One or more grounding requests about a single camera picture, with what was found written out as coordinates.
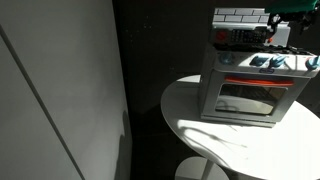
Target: round white table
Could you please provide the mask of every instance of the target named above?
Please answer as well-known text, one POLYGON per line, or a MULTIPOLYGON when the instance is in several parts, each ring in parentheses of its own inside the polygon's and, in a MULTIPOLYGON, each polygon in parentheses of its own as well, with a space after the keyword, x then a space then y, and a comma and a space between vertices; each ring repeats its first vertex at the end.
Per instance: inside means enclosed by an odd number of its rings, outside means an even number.
POLYGON ((320 178, 320 120, 294 102, 273 128, 215 124, 200 119, 200 76, 180 79, 166 88, 163 116, 190 148, 213 163, 271 180, 320 178))

